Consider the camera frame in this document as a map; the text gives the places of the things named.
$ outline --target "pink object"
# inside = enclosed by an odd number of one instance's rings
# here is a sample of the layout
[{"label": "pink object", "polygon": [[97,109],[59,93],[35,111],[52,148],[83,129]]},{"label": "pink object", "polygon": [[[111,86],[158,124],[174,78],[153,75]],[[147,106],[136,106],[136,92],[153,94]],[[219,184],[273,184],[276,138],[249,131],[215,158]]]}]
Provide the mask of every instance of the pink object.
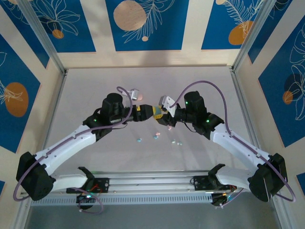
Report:
[{"label": "pink object", "polygon": [[137,99],[137,101],[140,101],[140,100],[142,100],[143,99],[143,95],[142,94],[138,94],[138,99]]}]

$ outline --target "wall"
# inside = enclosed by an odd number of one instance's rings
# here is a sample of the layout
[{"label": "wall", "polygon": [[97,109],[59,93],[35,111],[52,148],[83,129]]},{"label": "wall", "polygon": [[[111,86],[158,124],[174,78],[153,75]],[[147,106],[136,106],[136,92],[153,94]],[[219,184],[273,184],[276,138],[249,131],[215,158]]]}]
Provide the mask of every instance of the wall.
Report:
[{"label": "wall", "polygon": [[[32,0],[30,4],[64,66],[84,68],[231,65],[263,1]],[[14,24],[24,28],[18,7],[11,0],[0,4]],[[20,32],[31,40],[32,34]]]},{"label": "wall", "polygon": [[[272,14],[276,22],[267,19],[236,74],[264,150],[285,158],[288,181],[297,199],[285,204],[291,209],[290,220],[295,220],[296,228],[303,228],[305,196],[296,175],[305,172],[305,2],[292,0],[289,4],[285,11]],[[283,193],[290,198],[286,188]]]},{"label": "wall", "polygon": [[19,157],[40,149],[61,77],[51,60],[37,58],[43,53],[31,49],[1,6],[0,20],[0,228],[6,229],[19,206],[12,198]]}]

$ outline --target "orange circle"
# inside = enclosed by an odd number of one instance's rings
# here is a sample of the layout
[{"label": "orange circle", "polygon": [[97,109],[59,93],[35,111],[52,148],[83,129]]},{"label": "orange circle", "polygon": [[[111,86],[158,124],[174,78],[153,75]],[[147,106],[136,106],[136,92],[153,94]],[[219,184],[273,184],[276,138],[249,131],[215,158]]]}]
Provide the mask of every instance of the orange circle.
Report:
[{"label": "orange circle", "polygon": [[[16,94],[22,93],[18,98],[9,97],[10,92]],[[27,89],[21,83],[10,83],[4,90],[4,94],[8,96],[5,99],[5,106],[8,112],[15,117],[22,117],[25,115],[29,105],[29,95]]]},{"label": "orange circle", "polygon": [[237,25],[234,29],[232,29],[229,35],[229,43],[232,45],[242,44],[245,40],[244,32],[247,35],[252,24],[253,21],[245,21],[244,23]]},{"label": "orange circle", "polygon": [[57,39],[63,38],[63,32],[60,30],[53,30],[52,35]]},{"label": "orange circle", "polygon": [[283,94],[283,101],[287,105],[289,105],[292,102],[293,98],[294,98],[294,96],[292,95],[292,92],[290,92],[290,91],[286,91]]}]

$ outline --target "beige wall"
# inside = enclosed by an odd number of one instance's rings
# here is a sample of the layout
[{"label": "beige wall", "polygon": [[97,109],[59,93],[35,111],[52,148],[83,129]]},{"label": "beige wall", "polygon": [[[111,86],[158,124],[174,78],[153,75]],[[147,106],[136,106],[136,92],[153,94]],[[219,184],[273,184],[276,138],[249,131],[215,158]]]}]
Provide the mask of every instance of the beige wall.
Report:
[{"label": "beige wall", "polygon": [[0,227],[6,229],[15,219],[19,206],[12,198],[12,193],[17,184],[15,177],[19,157],[27,151],[36,152],[37,147],[41,147],[48,119],[50,119],[47,117],[47,113],[52,111],[50,105],[52,104],[53,94],[57,93],[61,77],[52,61],[49,61],[47,69],[42,66],[1,7],[0,21],[0,34],[41,83],[17,153],[0,146],[0,180],[5,181],[4,190],[0,196]]},{"label": "beige wall", "polygon": [[182,50],[116,52],[105,1],[81,0],[96,52],[59,56],[67,68],[232,65],[239,49],[201,50],[214,1],[190,0]]},{"label": "beige wall", "polygon": [[[287,209],[291,209],[291,219],[295,217],[296,224],[299,226],[298,228],[304,228],[305,225],[305,196],[296,178],[296,175],[305,172],[305,138],[286,148],[284,147],[258,82],[258,77],[303,18],[305,14],[304,9],[303,0],[293,0],[253,65],[251,65],[247,57],[237,70],[237,77],[240,79],[248,102],[250,115],[257,128],[258,137],[264,150],[270,154],[279,153],[285,158],[288,181],[296,194],[295,203],[286,201],[285,203],[287,204]],[[286,188],[283,188],[283,193],[285,196],[291,197]]]}]

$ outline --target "leaf line drawing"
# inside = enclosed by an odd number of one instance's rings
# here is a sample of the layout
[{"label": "leaf line drawing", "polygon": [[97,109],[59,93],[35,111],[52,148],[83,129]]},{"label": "leaf line drawing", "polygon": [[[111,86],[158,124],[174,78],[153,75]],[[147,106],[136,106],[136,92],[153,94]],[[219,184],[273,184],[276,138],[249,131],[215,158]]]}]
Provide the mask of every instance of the leaf line drawing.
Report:
[{"label": "leaf line drawing", "polygon": [[[2,0],[2,2],[15,18],[28,24],[16,4],[8,0]],[[66,9],[66,0],[32,0],[30,4],[47,33],[57,39],[64,37],[64,31],[78,35],[79,32],[74,23],[79,21],[81,16]]]},{"label": "leaf line drawing", "polygon": [[288,3],[290,2],[290,0],[277,0],[272,8],[272,10],[269,13],[269,16],[274,19],[275,16],[275,12],[276,11],[283,11],[287,8]]},{"label": "leaf line drawing", "polygon": [[[146,15],[145,23],[138,29],[125,31],[123,37],[126,38],[124,43],[132,39],[142,39],[147,41],[149,37],[158,29],[158,25],[162,25],[163,20],[161,13],[167,11],[175,2],[175,0],[132,0],[132,2],[139,4],[141,10],[143,9]],[[134,19],[136,19],[138,10],[134,11]]]},{"label": "leaf line drawing", "polygon": [[283,100],[286,104],[295,102],[295,120],[300,121],[305,117],[305,23],[295,38],[289,60],[293,77],[286,80],[292,83],[285,90]]},{"label": "leaf line drawing", "polygon": [[[0,67],[4,64],[7,53],[0,52]],[[10,99],[16,99],[22,101],[22,92],[17,94],[8,90],[0,80],[0,104],[3,104],[6,100],[9,102]]]},{"label": "leaf line drawing", "polygon": [[216,0],[216,3],[226,7],[229,16],[234,19],[235,24],[243,29],[243,38],[245,38],[250,30],[250,22],[262,7],[264,0],[257,0],[256,3],[252,0],[249,7],[244,5],[243,0]]}]

